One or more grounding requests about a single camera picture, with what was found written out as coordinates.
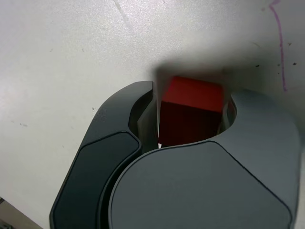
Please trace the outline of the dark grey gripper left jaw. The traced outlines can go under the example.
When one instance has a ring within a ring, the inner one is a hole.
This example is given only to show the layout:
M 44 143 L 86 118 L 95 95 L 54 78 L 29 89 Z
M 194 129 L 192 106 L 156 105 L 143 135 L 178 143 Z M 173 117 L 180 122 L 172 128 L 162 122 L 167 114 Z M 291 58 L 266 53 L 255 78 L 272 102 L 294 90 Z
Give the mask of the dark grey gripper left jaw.
M 152 81 L 132 83 L 98 109 L 50 212 L 52 229 L 106 229 L 112 189 L 123 170 L 157 149 Z

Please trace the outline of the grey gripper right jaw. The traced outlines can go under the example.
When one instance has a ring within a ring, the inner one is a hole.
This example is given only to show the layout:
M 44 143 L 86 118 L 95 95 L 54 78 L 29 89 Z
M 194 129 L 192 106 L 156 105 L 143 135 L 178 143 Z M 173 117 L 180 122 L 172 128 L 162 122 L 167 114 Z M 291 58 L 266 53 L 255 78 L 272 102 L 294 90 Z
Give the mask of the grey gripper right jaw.
M 301 142 L 266 95 L 239 91 L 232 125 L 207 140 L 143 154 L 111 194 L 111 229 L 292 229 Z

